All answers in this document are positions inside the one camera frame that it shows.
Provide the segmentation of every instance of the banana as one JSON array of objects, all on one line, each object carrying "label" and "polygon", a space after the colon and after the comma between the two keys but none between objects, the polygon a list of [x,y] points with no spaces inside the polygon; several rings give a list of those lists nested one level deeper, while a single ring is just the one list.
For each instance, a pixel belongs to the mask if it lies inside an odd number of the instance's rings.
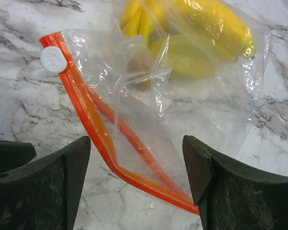
[{"label": "banana", "polygon": [[228,51],[223,46],[220,46],[213,39],[209,39],[205,36],[199,36],[199,35],[198,37],[202,39],[204,42],[206,42],[207,45],[209,45],[209,47],[213,50],[214,54],[219,60],[229,63],[236,63],[238,61],[238,55]]},{"label": "banana", "polygon": [[[159,39],[149,45],[154,58],[157,57],[163,41]],[[170,36],[167,56],[174,73],[171,78],[209,78],[216,73],[216,63],[180,34]]]},{"label": "banana", "polygon": [[128,21],[122,27],[122,31],[127,36],[136,36],[139,34],[142,14],[145,13],[142,7],[139,7],[131,21]]},{"label": "banana", "polygon": [[129,0],[121,17],[120,17],[120,28],[123,29],[126,24],[132,22],[138,9],[142,8],[138,0]]},{"label": "banana", "polygon": [[239,56],[254,58],[256,43],[250,29],[217,0],[175,0],[176,13],[189,15],[206,36]]},{"label": "banana", "polygon": [[[234,12],[217,0],[142,1],[129,1],[120,25],[123,29],[129,20],[134,24],[131,28],[135,28],[138,25],[137,21],[134,20],[137,9],[145,6],[141,15],[139,34],[144,36],[146,42],[155,30],[154,23],[160,22],[161,26],[166,26],[166,15],[171,19],[171,15],[179,14],[187,17],[187,20],[193,21],[196,28],[217,43],[216,50],[220,53],[217,56],[221,56],[221,59],[225,57],[221,54],[225,50],[228,51],[226,54],[233,53],[247,58],[254,58],[255,56],[256,43],[249,28]],[[229,55],[225,59],[225,61],[234,62],[236,58]]]}]

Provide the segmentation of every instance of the white slider tab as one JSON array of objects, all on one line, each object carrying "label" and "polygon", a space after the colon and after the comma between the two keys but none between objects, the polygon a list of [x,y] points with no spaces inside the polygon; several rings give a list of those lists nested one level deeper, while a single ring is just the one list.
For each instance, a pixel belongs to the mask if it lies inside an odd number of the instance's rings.
[{"label": "white slider tab", "polygon": [[62,73],[67,67],[62,51],[55,46],[46,47],[40,54],[40,61],[52,73]]}]

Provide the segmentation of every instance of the orange zip closure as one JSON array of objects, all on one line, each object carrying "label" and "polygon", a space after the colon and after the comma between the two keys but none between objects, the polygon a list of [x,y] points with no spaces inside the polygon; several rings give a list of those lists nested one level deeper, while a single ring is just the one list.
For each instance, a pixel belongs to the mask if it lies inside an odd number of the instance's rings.
[{"label": "orange zip closure", "polygon": [[99,110],[102,115],[114,124],[114,111],[82,79],[61,32],[44,36],[40,39],[40,42],[44,48],[56,46],[64,54],[68,64],[65,71],[60,73],[59,76],[83,126],[108,167],[125,182],[175,206],[199,215],[198,207],[194,205],[192,198],[169,178],[145,144],[120,117],[118,117],[118,129],[120,132],[168,188],[147,180],[119,165],[114,143],[98,113]]}]

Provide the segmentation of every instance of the plastic bag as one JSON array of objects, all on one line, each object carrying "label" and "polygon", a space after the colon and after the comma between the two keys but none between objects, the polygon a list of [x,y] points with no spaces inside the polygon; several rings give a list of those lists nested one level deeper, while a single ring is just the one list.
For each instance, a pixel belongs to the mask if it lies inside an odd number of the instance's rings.
[{"label": "plastic bag", "polygon": [[[231,156],[239,151],[261,95],[268,33],[235,11],[249,26],[257,51],[253,59],[227,63],[193,27],[190,15],[177,14],[168,5],[177,6],[178,0],[156,1],[164,6],[168,26],[161,26],[153,5],[133,2],[147,9],[153,25],[149,36],[68,30],[40,41],[43,47],[58,47],[67,60],[60,78],[109,168],[141,190],[198,214],[182,138],[196,136]],[[194,60],[192,54],[205,57]],[[203,59],[215,69],[208,65],[203,71]]]},{"label": "plastic bag", "polygon": [[0,139],[9,139],[9,124],[12,123],[17,109],[17,97],[14,93],[0,90]]}]

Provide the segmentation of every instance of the white marble surface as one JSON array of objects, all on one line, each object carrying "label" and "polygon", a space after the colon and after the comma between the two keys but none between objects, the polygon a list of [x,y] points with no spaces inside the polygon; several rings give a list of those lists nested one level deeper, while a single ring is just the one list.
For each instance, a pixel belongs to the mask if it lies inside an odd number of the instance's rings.
[{"label": "white marble surface", "polygon": [[[227,0],[272,28],[264,93],[238,155],[251,166],[288,176],[288,0]],[[86,132],[58,76],[40,64],[43,35],[70,28],[103,29],[105,0],[0,1],[0,139],[33,143],[38,157]],[[200,219],[126,184],[95,147],[76,230],[200,230]]]}]

